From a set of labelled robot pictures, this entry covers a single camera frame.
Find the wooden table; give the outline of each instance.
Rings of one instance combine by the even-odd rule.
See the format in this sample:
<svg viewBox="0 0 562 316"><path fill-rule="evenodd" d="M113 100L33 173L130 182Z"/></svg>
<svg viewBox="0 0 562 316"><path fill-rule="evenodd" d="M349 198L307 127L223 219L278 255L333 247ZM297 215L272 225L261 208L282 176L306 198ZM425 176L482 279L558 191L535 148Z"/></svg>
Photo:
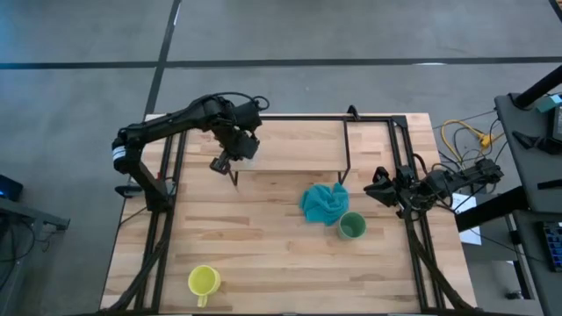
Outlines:
<svg viewBox="0 0 562 316"><path fill-rule="evenodd" d="M429 115L406 115L414 151L429 166L439 162ZM320 129L318 134L302 135L292 133L296 122L277 123L285 126L280 133L289 140L312 141L331 133ZM258 138L262 129L268 130L258 128ZM267 135L266 139L280 137ZM396 210L363 192L376 167L394 171L387 126L348 123L348 135L352 169L344 187L349 191L349 209L363 214L368 226L367 234L356 241L338 240L334 227L307 224L298 207L304 190L313 183L333 185L335 173L322 171L325 168L306 172L301 167L283 173L244 172L241 185L234 187L230 179L208 167L220 153L212 135L190 131L160 312L418 312L404 222L396 217ZM162 149L163 140L145 148L143 161L154 172L159 169ZM299 154L325 149L321 144L303 146ZM341 157L340 152L324 154ZM127 200L123 218L143 206L143 197ZM459 294L475 305L454 218L439 208L428 216L439 268ZM138 272L148 222L149 213L143 212L119 229L101 307L115 302ZM222 277L219 291L205 309L197 308L197 298L187 284L189 273L199 264L213 266ZM431 303L426 270L424 278Z"/></svg>

